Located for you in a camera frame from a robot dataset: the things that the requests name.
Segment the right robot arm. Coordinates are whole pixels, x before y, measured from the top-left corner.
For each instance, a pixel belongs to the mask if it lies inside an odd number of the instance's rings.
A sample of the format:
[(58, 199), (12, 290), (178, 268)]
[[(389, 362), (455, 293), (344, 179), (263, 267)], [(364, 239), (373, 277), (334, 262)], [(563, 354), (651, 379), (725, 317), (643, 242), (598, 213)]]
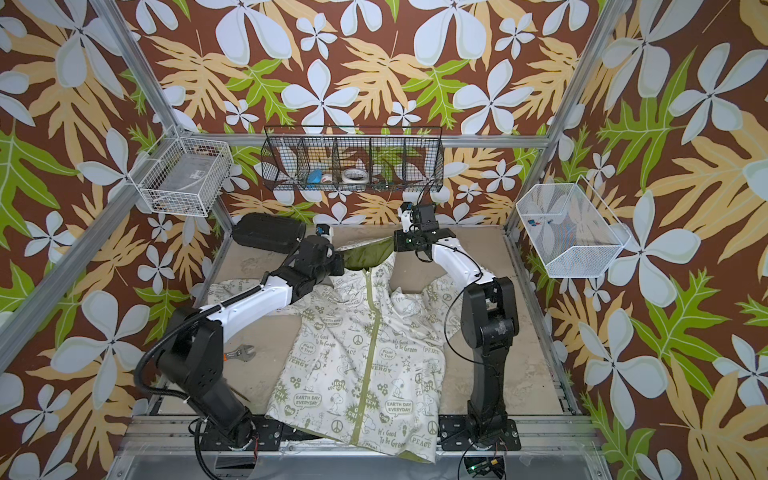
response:
[(460, 289), (461, 333), (472, 350), (469, 362), (474, 366), (467, 403), (468, 438), (478, 447), (502, 444), (519, 450), (519, 434), (504, 402), (506, 359), (520, 331), (512, 280), (484, 271), (448, 229), (397, 230), (394, 250), (426, 253)]

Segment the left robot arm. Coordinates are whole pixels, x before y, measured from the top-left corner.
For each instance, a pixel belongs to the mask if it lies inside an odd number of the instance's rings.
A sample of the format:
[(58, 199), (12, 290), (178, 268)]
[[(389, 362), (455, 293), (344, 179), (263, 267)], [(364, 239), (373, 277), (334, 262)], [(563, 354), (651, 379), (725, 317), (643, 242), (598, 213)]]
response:
[(256, 286), (201, 309), (183, 309), (175, 326), (138, 361), (136, 387), (187, 402), (229, 446), (247, 446), (254, 432), (252, 414), (223, 379), (225, 344), (257, 320), (296, 303), (327, 277), (343, 273), (342, 255), (327, 237), (302, 239)]

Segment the white green printed jacket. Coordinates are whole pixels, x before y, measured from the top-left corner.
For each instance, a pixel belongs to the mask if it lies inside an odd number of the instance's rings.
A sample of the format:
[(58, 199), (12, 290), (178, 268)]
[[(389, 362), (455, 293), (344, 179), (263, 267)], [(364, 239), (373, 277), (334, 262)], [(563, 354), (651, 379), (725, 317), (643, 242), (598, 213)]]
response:
[(267, 403), (290, 427), (389, 456), (432, 463), (461, 285), (444, 274), (419, 293), (390, 285), (396, 255), (347, 265), (270, 322), (301, 326)]

